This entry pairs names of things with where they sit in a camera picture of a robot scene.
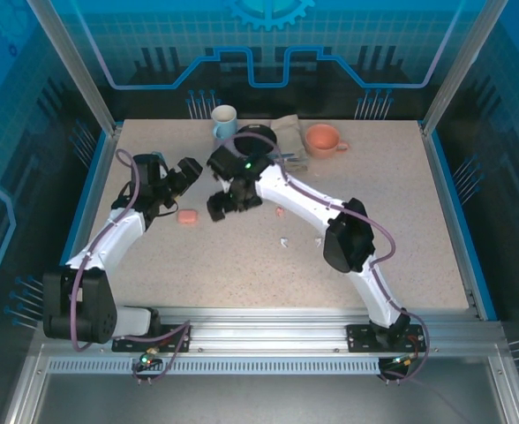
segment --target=vertical metal post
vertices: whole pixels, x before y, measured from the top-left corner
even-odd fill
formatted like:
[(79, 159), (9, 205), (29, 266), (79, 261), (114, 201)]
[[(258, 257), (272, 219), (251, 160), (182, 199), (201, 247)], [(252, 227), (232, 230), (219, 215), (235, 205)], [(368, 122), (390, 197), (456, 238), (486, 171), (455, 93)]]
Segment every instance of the vertical metal post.
[(109, 108), (107, 108), (102, 99), (101, 93), (99, 93), (97, 86), (94, 84), (83, 59), (81, 59), (54, 6), (49, 0), (27, 1), (56, 49), (57, 54), (62, 59), (65, 68), (73, 78), (73, 81), (75, 81), (87, 106), (93, 112), (102, 130), (111, 136), (115, 130), (115, 120), (110, 115)]
[(479, 13), (475, 24), (473, 24), (454, 64), (452, 64), (446, 79), (444, 79), (440, 90), (438, 90), (438, 94), (434, 97), (430, 109), (426, 112), (425, 119), (423, 120), (425, 134), (432, 133), (436, 125), (440, 122), (440, 118), (454, 98), (455, 92), (460, 84), (462, 84), (463, 78), (468, 73), (473, 62), (475, 62), (479, 51), (483, 47), (495, 23), (497, 23), (507, 1), (508, 0), (486, 0), (483, 10)]

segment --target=enclosure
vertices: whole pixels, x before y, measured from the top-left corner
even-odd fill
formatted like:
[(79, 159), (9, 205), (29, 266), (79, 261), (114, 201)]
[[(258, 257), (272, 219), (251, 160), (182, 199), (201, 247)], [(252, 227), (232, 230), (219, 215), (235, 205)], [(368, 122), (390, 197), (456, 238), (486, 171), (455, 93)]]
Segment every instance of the enclosure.
[[(210, 219), (220, 105), (340, 133), (292, 175), (393, 234), (381, 271), (430, 331), (416, 380), (350, 349), (365, 298), (315, 228), (269, 201)], [(198, 222), (156, 219), (110, 279), (118, 305), (191, 321), (151, 386), (139, 353), (42, 327), (44, 274), (131, 177), (117, 148), (204, 168), (177, 199)], [(0, 422), (136, 420), (519, 423), (519, 0), (0, 1)]]

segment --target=gear graphic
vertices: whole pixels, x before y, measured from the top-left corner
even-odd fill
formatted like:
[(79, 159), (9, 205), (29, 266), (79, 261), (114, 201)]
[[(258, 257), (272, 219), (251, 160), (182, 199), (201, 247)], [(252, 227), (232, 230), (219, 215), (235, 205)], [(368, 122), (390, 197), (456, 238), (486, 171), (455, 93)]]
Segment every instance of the gear graphic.
[(0, 33), (10, 43), (16, 43), (28, 27), (25, 0), (0, 0)]
[(232, 11), (232, 18), (240, 18), (243, 25), (271, 31), (274, 27), (295, 25), (295, 19), (306, 16), (306, 9), (314, 6), (314, 0), (226, 0), (226, 6)]

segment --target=speckled tabletop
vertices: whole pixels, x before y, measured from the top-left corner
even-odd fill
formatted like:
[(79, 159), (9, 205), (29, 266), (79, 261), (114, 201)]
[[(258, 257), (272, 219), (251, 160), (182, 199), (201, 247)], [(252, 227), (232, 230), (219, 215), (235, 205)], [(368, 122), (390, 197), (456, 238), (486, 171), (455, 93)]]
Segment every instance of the speckled tabletop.
[[(338, 128), (351, 149), (311, 160), (308, 172), (296, 177), (335, 198), (360, 199), (369, 216), (389, 229), (397, 253), (381, 269), (405, 306), (467, 308), (417, 123), (325, 122)], [(313, 123), (302, 121), (301, 126)], [(207, 120), (126, 120), (118, 146), (133, 154), (161, 151), (169, 166), (184, 156), (205, 166), (214, 145), (211, 129)], [(112, 163), (94, 231), (104, 224), (129, 177), (128, 169)], [(198, 223), (183, 226), (175, 216), (159, 218), (134, 243), (111, 279), (117, 304), (364, 307), (350, 281), (325, 263), (317, 232), (297, 216), (278, 217), (276, 205), (266, 202), (213, 223), (206, 203), (220, 189), (203, 170), (179, 199), (180, 208), (198, 210)], [(289, 240), (289, 247), (281, 246), (281, 238)], [(375, 245), (377, 255), (388, 252), (388, 242), (377, 232)]]

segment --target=blue edge trim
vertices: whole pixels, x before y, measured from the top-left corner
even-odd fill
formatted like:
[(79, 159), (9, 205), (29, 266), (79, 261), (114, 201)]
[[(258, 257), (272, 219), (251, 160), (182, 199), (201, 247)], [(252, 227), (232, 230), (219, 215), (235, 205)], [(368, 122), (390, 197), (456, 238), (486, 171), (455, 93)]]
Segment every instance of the blue edge trim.
[(475, 247), (473, 246), (470, 228), (468, 227), (468, 223), (465, 220), (462, 204), (460, 203), (460, 200), (457, 197), (457, 191), (455, 190), (454, 180), (452, 179), (452, 174), (448, 167), (448, 161), (446, 160), (446, 156), (444, 155), (444, 149), (440, 144), (440, 138), (438, 137), (436, 130), (432, 132), (432, 142), (434, 144), (436, 154), (438, 155), (438, 159), (440, 161), (442, 173), (444, 174), (444, 178), (446, 179), (446, 183), (448, 185), (448, 191), (450, 197), (452, 198), (452, 203), (454, 204), (455, 217), (457, 218), (457, 222), (459, 223), (460, 229), (462, 230), (463, 243), (465, 243), (465, 246), (467, 248), (468, 256), (470, 257), (471, 267), (473, 268), (473, 273), (475, 274), (475, 278), (478, 282), (479, 295), (481, 296), (481, 299), (477, 299), (477, 301), (480, 301), (483, 304), (486, 320), (497, 321), (497, 314), (495, 313), (493, 301), (491, 300), (491, 295), (489, 294), (489, 289), (487, 288), (487, 283), (485, 281), (485, 276), (483, 275), (483, 270), (481, 269), (481, 265), (479, 264), (478, 253), (476, 252)]
[(75, 216), (73, 217), (73, 222), (71, 223), (69, 236), (67, 236), (67, 241), (65, 242), (64, 252), (62, 253), (62, 258), (59, 262), (60, 265), (64, 265), (71, 257), (73, 243), (75, 242), (81, 220), (83, 219), (83, 213), (85, 212), (85, 206), (87, 205), (87, 198), (89, 197), (89, 192), (91, 191), (91, 186), (93, 185), (94, 174), (97, 171), (99, 161), (101, 160), (102, 148), (104, 147), (104, 141), (106, 138), (107, 134), (104, 131), (101, 131), (99, 141), (97, 142), (97, 147), (94, 150), (93, 160), (91, 161), (91, 166), (89, 167), (89, 172), (86, 175), (85, 185), (83, 185), (83, 191), (81, 192), (81, 197), (79, 198), (79, 204), (77, 205), (77, 209), (75, 209)]
[[(97, 149), (94, 152), (93, 161), (91, 162), (91, 167), (86, 176), (85, 185), (83, 186), (83, 192), (81, 193), (81, 197), (79, 199), (79, 205), (77, 206), (75, 217), (73, 218), (73, 223), (71, 224), (69, 237), (67, 238), (67, 242), (65, 243), (65, 248), (61, 259), (62, 264), (66, 263), (71, 256), (71, 248), (73, 246), (73, 241), (77, 236), (79, 224), (81, 223), (81, 219), (83, 218), (83, 213), (85, 211), (85, 206), (87, 204), (87, 197), (89, 195), (89, 191), (91, 190), (91, 185), (93, 184), (94, 173), (97, 169), (99, 160), (101, 159), (102, 147), (104, 145), (106, 136), (107, 134), (105, 132), (101, 132), (101, 137), (99, 138), (99, 142), (97, 143)], [(442, 146), (440, 144), (440, 138), (438, 137), (436, 131), (432, 133), (432, 142), (434, 144), (434, 148), (436, 149), (436, 153), (440, 160), (440, 167), (442, 168), (442, 173), (444, 174), (444, 178), (446, 179), (446, 183), (448, 185), (448, 191), (452, 199), (452, 203), (454, 204), (454, 210), (457, 221), (462, 230), (463, 242), (465, 243), (465, 246), (467, 248), (468, 255), (470, 257), (471, 267), (473, 268), (473, 272), (478, 283), (479, 294), (481, 295), (480, 301), (483, 303), (486, 319), (488, 321), (497, 321), (497, 314), (495, 313), (495, 308), (493, 307), (491, 295), (489, 294), (489, 290), (487, 289), (487, 283), (483, 275), (483, 270), (481, 269), (481, 265), (479, 264), (478, 254), (475, 250), (475, 247), (473, 246), (473, 241), (471, 240), (470, 229), (465, 220), (462, 205), (457, 197), (454, 181), (452, 180), (450, 169), (448, 167), (448, 161), (446, 160), (444, 150), (442, 149)]]

